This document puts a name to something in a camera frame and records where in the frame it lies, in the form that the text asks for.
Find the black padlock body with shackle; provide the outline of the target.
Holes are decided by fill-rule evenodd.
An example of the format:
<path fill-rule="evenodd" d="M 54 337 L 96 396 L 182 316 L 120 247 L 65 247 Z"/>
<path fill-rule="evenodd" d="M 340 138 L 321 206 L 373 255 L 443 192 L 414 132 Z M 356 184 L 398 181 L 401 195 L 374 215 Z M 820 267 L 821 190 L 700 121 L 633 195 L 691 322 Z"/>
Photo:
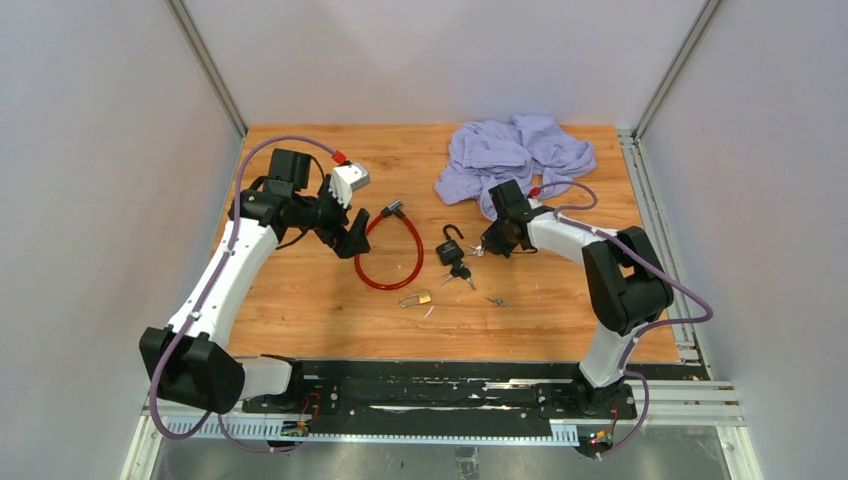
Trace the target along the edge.
<path fill-rule="evenodd" d="M 445 241 L 436 247 L 436 254 L 443 266 L 457 266 L 461 263 L 465 253 L 457 240 L 451 236 L 451 233 L 455 233 L 460 240 L 464 239 L 464 235 L 461 230 L 453 224 L 444 225 L 442 227 L 442 232 L 445 236 Z"/>

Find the red cable lock black body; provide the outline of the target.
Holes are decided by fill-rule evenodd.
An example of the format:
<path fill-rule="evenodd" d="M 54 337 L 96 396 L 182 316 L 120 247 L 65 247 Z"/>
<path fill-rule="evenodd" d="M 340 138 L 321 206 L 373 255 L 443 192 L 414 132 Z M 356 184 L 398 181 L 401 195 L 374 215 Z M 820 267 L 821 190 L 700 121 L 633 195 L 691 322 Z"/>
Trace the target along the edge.
<path fill-rule="evenodd" d="M 396 291 L 410 285 L 421 273 L 425 260 L 422 235 L 404 210 L 404 203 L 397 199 L 384 206 L 366 227 L 366 237 L 381 223 L 395 218 L 404 225 L 414 245 L 400 248 L 389 245 L 385 253 L 388 258 L 378 263 L 368 261 L 363 266 L 360 256 L 354 258 L 354 270 L 358 278 L 368 287 L 380 291 Z"/>

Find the small brass padlock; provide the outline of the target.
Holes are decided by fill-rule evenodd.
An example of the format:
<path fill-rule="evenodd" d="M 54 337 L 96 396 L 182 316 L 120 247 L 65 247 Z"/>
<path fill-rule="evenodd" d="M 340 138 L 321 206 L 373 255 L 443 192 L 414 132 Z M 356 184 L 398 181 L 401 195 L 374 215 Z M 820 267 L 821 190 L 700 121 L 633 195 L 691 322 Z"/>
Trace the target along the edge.
<path fill-rule="evenodd" d="M 430 304 L 432 302 L 431 292 L 422 290 L 410 295 L 401 297 L 398 300 L 398 305 L 401 308 L 410 308 Z"/>

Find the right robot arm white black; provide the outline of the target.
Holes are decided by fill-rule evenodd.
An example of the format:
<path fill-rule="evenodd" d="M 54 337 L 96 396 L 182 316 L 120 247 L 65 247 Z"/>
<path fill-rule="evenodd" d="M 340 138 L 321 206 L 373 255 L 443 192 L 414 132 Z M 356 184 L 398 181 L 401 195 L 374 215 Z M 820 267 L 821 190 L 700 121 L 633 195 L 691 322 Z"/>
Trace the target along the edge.
<path fill-rule="evenodd" d="M 582 415 L 594 417 L 622 386 L 638 333 L 672 304 L 673 292 L 646 232 L 605 229 L 567 217 L 509 180 L 488 192 L 494 222 L 481 236 L 485 251 L 509 257 L 515 249 L 546 250 L 585 270 L 598 325 L 567 395 Z"/>

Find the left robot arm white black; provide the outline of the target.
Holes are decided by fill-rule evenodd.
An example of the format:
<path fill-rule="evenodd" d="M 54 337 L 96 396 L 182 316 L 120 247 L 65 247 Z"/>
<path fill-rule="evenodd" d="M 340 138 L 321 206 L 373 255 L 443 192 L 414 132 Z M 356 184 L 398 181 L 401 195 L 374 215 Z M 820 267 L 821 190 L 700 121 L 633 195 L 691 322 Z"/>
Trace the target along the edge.
<path fill-rule="evenodd" d="M 149 327 L 139 342 L 152 399 L 217 414 L 267 395 L 283 413 L 306 400 L 302 369 L 278 355 L 235 357 L 227 346 L 237 314 L 257 274 L 296 229 L 314 233 L 340 259 L 369 252 L 369 213 L 348 217 L 356 192 L 368 186 L 365 166 L 338 159 L 316 195 L 308 186 L 313 156 L 276 149 L 266 174 L 234 198 L 223 239 L 195 288 L 164 328 Z"/>

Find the crumpled lavender cloth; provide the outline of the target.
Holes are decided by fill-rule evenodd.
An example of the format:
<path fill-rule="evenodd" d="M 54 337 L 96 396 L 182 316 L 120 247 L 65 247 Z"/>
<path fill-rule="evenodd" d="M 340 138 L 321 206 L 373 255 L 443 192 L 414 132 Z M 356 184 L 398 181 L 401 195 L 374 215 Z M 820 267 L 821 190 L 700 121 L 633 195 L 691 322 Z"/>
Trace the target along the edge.
<path fill-rule="evenodd" d="M 489 190 L 514 180 L 524 194 L 539 176 L 541 199 L 560 195 L 597 167 L 596 149 L 567 134 L 553 116 L 513 115 L 507 122 L 468 122 L 451 136 L 449 160 L 434 184 L 443 203 L 475 200 L 497 218 Z"/>

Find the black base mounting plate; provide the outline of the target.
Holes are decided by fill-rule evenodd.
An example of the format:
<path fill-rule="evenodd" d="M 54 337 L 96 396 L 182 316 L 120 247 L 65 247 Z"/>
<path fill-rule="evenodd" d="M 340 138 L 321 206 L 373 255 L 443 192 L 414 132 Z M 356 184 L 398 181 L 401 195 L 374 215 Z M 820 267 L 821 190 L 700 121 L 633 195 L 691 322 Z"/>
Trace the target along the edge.
<path fill-rule="evenodd" d="M 635 420 L 624 381 L 610 402 L 587 411 L 568 399 L 577 365 L 465 361 L 306 360 L 291 393 L 245 400 L 246 413 L 291 414 L 313 435 L 447 439 L 549 436 L 551 421 L 597 427 Z"/>

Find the aluminium frame post right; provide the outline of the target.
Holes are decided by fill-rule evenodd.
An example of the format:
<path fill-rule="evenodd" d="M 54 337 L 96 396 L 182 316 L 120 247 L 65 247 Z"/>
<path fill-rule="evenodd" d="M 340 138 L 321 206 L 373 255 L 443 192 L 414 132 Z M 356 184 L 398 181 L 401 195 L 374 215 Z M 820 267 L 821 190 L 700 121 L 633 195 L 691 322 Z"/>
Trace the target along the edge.
<path fill-rule="evenodd" d="M 706 0 L 702 2 L 695 19 L 674 53 L 657 87 L 639 117 L 636 126 L 632 129 L 631 138 L 635 143 L 640 142 L 650 131 L 668 95 L 671 93 L 690 59 L 695 54 L 703 38 L 707 35 L 715 17 L 719 14 L 724 4 L 725 1 L 723 0 Z"/>

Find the aluminium frame post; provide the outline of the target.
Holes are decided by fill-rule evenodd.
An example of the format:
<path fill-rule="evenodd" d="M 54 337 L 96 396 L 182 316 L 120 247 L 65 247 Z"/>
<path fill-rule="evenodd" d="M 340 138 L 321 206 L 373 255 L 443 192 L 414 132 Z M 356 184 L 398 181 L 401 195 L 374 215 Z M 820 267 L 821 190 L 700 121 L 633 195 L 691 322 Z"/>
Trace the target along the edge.
<path fill-rule="evenodd" d="M 188 5 L 183 0 L 165 0 L 165 5 L 171 12 L 187 46 L 191 50 L 196 63 L 204 74 L 219 105 L 236 134 L 244 139 L 248 132 L 248 124 L 242 115 L 235 98 L 226 85 L 203 35 L 196 24 Z"/>
<path fill-rule="evenodd" d="M 650 131 L 668 95 L 671 93 L 690 59 L 695 54 L 703 38 L 707 35 L 715 17 L 719 14 L 724 4 L 725 1 L 723 0 L 706 0 L 702 2 L 695 19 L 674 53 L 657 87 L 639 117 L 636 126 L 632 129 L 631 138 L 635 143 L 640 142 Z"/>

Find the aluminium frame post left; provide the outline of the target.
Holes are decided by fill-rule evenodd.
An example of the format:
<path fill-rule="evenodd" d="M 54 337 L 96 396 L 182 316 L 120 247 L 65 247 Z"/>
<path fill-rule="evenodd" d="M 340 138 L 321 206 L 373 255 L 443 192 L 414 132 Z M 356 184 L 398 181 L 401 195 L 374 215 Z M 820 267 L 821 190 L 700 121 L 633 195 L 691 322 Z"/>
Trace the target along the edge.
<path fill-rule="evenodd" d="M 244 139 L 248 132 L 248 124 L 242 115 L 235 98 L 226 85 L 203 35 L 196 24 L 188 5 L 183 0 L 165 0 L 165 5 L 171 12 L 187 46 L 191 50 L 196 63 L 204 74 L 219 105 L 236 134 Z"/>

